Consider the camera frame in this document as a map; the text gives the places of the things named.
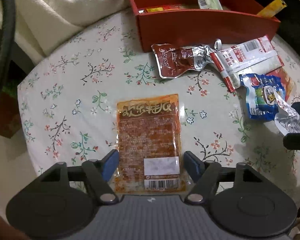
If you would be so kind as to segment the red white snack packet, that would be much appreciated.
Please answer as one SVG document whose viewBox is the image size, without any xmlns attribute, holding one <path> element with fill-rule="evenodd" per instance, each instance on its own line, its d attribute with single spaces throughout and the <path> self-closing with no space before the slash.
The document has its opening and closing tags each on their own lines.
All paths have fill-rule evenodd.
<svg viewBox="0 0 300 240">
<path fill-rule="evenodd" d="M 267 35 L 210 54 L 229 92 L 241 86 L 240 75 L 268 74 L 284 66 Z"/>
</svg>

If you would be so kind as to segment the dark red snack pouch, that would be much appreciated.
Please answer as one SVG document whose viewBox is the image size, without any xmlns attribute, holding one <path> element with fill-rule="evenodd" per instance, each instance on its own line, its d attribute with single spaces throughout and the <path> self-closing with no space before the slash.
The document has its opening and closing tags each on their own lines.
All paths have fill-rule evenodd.
<svg viewBox="0 0 300 240">
<path fill-rule="evenodd" d="M 207 64 L 213 63 L 211 53 L 222 49 L 220 39 L 214 45 L 200 45 L 194 47 L 179 47 L 172 44 L 153 44 L 159 76 L 162 79 L 175 79 L 190 70 L 200 72 Z"/>
</svg>

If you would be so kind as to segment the yellow snack packet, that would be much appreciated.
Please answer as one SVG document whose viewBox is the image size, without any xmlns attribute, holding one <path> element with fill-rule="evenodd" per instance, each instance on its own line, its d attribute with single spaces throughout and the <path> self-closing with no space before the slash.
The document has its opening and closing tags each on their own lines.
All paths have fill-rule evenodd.
<svg viewBox="0 0 300 240">
<path fill-rule="evenodd" d="M 264 18 L 272 18 L 281 10 L 287 7 L 287 4 L 283 0 L 273 0 L 266 7 L 264 7 L 257 16 Z"/>
</svg>

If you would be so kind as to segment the floral tablecloth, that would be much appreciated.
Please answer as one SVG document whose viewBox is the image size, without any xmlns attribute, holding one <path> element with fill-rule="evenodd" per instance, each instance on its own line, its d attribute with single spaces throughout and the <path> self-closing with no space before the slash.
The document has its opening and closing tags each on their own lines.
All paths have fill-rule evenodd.
<svg viewBox="0 0 300 240">
<path fill-rule="evenodd" d="M 138 41 L 127 9 L 74 36 L 18 87 L 27 149 L 36 174 L 58 161 L 76 166 L 116 146 L 120 101 L 178 94 L 181 146 L 224 166 L 244 161 L 300 203 L 300 152 L 273 122 L 247 117 L 245 89 L 230 93 L 213 67 L 163 81 Z"/>
</svg>

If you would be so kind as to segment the orange spicy strip packet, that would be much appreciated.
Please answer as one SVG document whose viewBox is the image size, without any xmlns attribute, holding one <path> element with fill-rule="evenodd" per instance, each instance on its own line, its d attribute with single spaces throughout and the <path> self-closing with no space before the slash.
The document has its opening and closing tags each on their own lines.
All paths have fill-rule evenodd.
<svg viewBox="0 0 300 240">
<path fill-rule="evenodd" d="M 184 191 L 180 133 L 177 94 L 118 102 L 115 191 Z"/>
</svg>

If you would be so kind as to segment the red storage box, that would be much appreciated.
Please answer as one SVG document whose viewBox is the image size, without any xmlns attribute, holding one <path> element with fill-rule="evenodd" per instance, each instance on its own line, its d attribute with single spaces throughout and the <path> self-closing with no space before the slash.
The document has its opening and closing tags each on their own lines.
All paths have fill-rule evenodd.
<svg viewBox="0 0 300 240">
<path fill-rule="evenodd" d="M 220 0 L 224 10 L 197 9 L 197 0 L 129 0 L 138 29 L 141 48 L 150 52 L 153 44 L 178 46 L 238 44 L 267 35 L 272 39 L 280 21 L 257 16 L 262 5 L 254 0 Z M 183 9 L 140 14 L 139 10 L 164 5 Z"/>
</svg>

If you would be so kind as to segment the cream white blanket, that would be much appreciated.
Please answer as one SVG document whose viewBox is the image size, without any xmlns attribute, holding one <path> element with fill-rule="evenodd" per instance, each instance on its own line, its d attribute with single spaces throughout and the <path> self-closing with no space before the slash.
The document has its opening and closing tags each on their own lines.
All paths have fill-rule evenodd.
<svg viewBox="0 0 300 240">
<path fill-rule="evenodd" d="M 15 41 L 33 63 L 96 21 L 125 9 L 128 0 L 15 0 Z"/>
</svg>

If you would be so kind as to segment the orange clear snack packet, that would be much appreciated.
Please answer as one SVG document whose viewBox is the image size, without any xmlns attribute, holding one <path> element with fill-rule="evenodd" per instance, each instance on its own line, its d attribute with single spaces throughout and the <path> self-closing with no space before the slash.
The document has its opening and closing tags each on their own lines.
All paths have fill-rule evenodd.
<svg viewBox="0 0 300 240">
<path fill-rule="evenodd" d="M 291 103 L 291 101 L 293 100 L 293 95 L 296 92 L 296 84 L 293 81 L 293 79 L 288 75 L 288 73 L 284 70 L 284 68 L 277 68 L 276 70 L 267 73 L 267 75 L 273 75 L 281 79 L 281 84 L 283 85 L 286 91 L 285 101 Z"/>
</svg>

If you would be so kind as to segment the clear crinkled wrapper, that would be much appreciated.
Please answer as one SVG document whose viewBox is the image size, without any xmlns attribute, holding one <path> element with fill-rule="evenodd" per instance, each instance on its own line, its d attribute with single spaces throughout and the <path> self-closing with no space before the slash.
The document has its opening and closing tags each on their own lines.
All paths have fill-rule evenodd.
<svg viewBox="0 0 300 240">
<path fill-rule="evenodd" d="M 275 114 L 274 123 L 280 133 L 285 136 L 288 133 L 300 133 L 300 115 L 288 103 L 275 94 L 278 112 Z"/>
</svg>

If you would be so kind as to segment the blue snack packet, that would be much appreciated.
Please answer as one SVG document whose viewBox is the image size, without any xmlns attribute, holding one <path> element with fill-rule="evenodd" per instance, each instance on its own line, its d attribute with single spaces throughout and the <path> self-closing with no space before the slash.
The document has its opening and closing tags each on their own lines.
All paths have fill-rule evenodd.
<svg viewBox="0 0 300 240">
<path fill-rule="evenodd" d="M 281 79 L 274 75 L 240 74 L 241 86 L 246 88 L 248 116 L 253 120 L 273 121 L 279 112 L 274 92 L 285 99 Z"/>
</svg>

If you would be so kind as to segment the red yellow Trolli bag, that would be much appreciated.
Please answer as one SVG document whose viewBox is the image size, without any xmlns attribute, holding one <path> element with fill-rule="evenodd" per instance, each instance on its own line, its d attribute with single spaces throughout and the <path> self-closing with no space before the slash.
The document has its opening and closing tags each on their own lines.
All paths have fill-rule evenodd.
<svg viewBox="0 0 300 240">
<path fill-rule="evenodd" d="M 170 11 L 170 10 L 179 10 L 183 9 L 181 5 L 164 5 L 161 7 L 151 7 L 145 8 L 138 11 L 140 14 L 151 13 L 151 12 L 161 12 L 161 11 Z"/>
</svg>

